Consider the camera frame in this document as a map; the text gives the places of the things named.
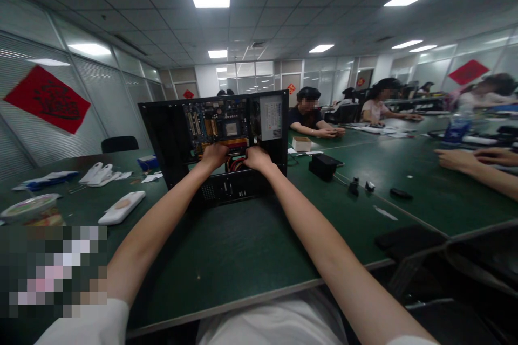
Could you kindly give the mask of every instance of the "open computer case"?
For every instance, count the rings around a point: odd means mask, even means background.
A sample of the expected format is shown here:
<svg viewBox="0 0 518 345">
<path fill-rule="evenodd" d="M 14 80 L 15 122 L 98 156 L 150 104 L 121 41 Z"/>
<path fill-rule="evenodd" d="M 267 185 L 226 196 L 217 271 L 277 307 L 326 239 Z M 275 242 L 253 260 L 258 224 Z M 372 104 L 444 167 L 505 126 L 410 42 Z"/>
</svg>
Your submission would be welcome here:
<svg viewBox="0 0 518 345">
<path fill-rule="evenodd" d="M 207 208 L 272 193 L 248 169 L 246 149 L 258 144 L 287 173 L 288 91 L 139 103 L 140 113 L 170 190 L 198 163 L 206 146 L 229 147 L 230 161 L 196 193 L 190 208 Z"/>
</svg>

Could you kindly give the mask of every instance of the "hand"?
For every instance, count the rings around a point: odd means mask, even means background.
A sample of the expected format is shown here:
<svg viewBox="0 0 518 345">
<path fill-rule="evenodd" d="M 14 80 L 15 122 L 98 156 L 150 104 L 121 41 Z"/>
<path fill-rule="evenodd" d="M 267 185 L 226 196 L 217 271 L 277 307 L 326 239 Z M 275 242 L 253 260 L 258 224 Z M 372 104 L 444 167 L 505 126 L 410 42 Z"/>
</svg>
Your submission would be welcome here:
<svg viewBox="0 0 518 345">
<path fill-rule="evenodd" d="M 345 128 L 338 127 L 336 129 L 336 137 L 343 137 L 345 135 Z"/>
<path fill-rule="evenodd" d="M 260 173 L 269 167 L 275 166 L 271 162 L 270 155 L 259 146 L 253 146 L 247 149 L 247 158 L 244 160 L 244 164 Z"/>
<path fill-rule="evenodd" d="M 228 147 L 222 144 L 211 144 L 205 148 L 199 165 L 206 166 L 212 173 L 227 160 Z"/>
<path fill-rule="evenodd" d="M 518 166 L 518 154 L 503 148 L 479 149 L 473 153 L 479 162 L 499 164 L 509 167 Z"/>
<path fill-rule="evenodd" d="M 462 150 L 434 150 L 439 154 L 439 164 L 441 167 L 470 174 L 478 166 L 482 165 L 476 157 Z"/>
<path fill-rule="evenodd" d="M 321 137 L 323 139 L 333 139 L 336 137 L 336 129 L 319 129 L 313 132 L 313 136 Z"/>
</svg>

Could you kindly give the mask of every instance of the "black box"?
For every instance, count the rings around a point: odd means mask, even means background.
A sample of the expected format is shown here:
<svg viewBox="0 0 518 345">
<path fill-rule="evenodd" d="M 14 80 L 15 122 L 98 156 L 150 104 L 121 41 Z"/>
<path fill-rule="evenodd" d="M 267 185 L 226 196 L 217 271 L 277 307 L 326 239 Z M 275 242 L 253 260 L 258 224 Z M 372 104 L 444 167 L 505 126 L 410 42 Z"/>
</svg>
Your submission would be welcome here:
<svg viewBox="0 0 518 345">
<path fill-rule="evenodd" d="M 329 182 L 332 181 L 336 171 L 337 160 L 324 154 L 313 155 L 309 162 L 309 170 L 320 179 Z"/>
</svg>

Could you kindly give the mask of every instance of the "office room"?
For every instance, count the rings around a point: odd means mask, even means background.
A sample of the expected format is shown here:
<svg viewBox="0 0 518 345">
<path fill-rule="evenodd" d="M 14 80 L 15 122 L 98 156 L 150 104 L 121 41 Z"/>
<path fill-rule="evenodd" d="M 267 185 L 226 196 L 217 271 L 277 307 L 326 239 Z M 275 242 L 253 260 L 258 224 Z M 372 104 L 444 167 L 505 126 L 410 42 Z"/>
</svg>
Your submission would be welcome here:
<svg viewBox="0 0 518 345">
<path fill-rule="evenodd" d="M 0 341 L 518 342 L 518 0 L 0 0 Z"/>
</svg>

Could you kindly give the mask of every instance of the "motherboard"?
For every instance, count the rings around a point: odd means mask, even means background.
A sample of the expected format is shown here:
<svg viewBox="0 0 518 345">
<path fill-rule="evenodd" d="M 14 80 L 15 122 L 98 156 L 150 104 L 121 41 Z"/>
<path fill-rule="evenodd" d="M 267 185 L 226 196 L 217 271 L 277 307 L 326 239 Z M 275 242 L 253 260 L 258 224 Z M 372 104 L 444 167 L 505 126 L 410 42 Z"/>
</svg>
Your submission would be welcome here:
<svg viewBox="0 0 518 345">
<path fill-rule="evenodd" d="M 249 146 L 247 100 L 214 100 L 185 104 L 194 156 L 201 159 L 205 147 L 219 143 L 230 149 L 230 155 L 244 155 Z"/>
</svg>

